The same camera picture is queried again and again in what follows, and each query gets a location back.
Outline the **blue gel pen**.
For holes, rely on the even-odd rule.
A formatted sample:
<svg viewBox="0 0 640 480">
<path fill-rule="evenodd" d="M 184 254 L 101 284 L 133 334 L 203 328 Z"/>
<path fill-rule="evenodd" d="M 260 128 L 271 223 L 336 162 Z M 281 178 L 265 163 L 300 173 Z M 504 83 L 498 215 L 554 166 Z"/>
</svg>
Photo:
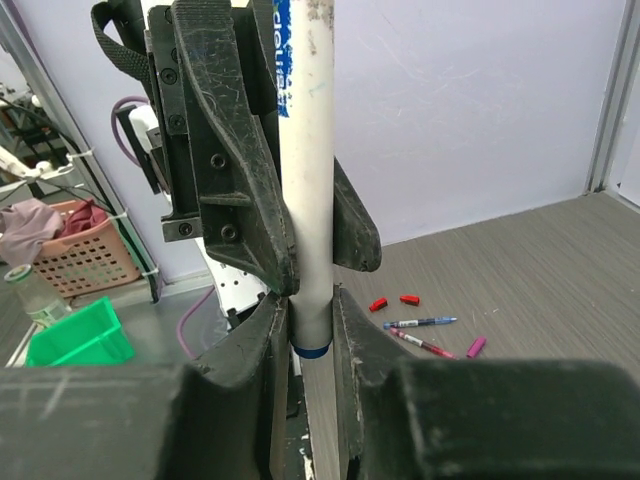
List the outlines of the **blue gel pen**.
<svg viewBox="0 0 640 480">
<path fill-rule="evenodd" d="M 456 317 L 436 317 L 436 318 L 423 318 L 413 320 L 403 320 L 394 322 L 385 322 L 383 328 L 385 330 L 404 329 L 404 328 L 416 328 L 435 325 L 448 325 L 457 321 Z"/>
</svg>

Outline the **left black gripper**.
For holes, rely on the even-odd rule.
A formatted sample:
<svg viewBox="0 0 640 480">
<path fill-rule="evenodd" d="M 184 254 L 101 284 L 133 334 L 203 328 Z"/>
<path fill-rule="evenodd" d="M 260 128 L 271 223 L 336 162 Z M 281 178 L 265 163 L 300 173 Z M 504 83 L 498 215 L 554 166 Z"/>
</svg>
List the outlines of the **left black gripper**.
<svg viewBox="0 0 640 480">
<path fill-rule="evenodd" d="M 143 12 L 159 124 L 150 139 L 171 200 L 164 239 L 203 234 L 212 259 L 258 277 L 278 295 L 297 293 L 292 221 L 250 109 L 230 2 L 176 1 L 172 13 L 169 4 Z"/>
</svg>

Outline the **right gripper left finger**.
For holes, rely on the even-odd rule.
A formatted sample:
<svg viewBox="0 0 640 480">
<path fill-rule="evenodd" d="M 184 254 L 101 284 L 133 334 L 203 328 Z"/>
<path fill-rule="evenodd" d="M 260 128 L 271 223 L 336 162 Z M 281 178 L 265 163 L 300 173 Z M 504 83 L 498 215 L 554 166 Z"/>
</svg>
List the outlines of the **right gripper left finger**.
<svg viewBox="0 0 640 480">
<path fill-rule="evenodd" d="M 1 375 L 5 479 L 281 479 L 288 302 L 184 365 L 11 368 Z"/>
</svg>

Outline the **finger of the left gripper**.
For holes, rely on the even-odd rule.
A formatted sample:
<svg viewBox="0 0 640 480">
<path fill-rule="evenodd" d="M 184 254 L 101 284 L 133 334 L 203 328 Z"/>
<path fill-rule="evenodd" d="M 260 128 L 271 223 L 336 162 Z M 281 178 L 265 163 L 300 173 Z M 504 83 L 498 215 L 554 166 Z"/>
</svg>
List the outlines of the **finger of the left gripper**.
<svg viewBox="0 0 640 480">
<path fill-rule="evenodd" d="M 357 272 L 374 272 L 381 262 L 379 231 L 335 158 L 333 263 Z"/>
</svg>

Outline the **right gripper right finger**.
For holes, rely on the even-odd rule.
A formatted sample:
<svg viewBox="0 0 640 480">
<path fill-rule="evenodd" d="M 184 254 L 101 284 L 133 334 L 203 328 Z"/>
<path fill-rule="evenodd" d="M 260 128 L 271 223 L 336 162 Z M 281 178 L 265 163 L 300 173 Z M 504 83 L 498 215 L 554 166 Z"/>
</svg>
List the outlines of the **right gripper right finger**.
<svg viewBox="0 0 640 480">
<path fill-rule="evenodd" d="M 586 360 L 420 359 L 333 301 L 344 479 L 635 479 L 639 387 Z"/>
</svg>

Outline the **red cap near arm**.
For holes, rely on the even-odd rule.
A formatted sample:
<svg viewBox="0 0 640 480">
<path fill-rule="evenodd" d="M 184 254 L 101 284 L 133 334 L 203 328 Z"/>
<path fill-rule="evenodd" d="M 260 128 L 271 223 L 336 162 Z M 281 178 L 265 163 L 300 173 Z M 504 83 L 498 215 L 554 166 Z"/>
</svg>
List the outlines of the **red cap near arm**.
<svg viewBox="0 0 640 480">
<path fill-rule="evenodd" d="M 369 305 L 371 312 L 380 311 L 388 306 L 388 300 L 384 297 L 378 298 Z"/>
</svg>

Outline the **white marker blue print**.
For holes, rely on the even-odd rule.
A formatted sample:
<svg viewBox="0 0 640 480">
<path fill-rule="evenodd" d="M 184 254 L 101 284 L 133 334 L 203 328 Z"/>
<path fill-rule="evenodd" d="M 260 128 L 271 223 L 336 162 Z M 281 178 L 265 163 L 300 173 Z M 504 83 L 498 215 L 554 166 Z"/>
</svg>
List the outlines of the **white marker blue print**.
<svg viewBox="0 0 640 480">
<path fill-rule="evenodd" d="M 281 181 L 300 275 L 291 343 L 304 359 L 333 338 L 334 6 L 273 4 Z"/>
</svg>

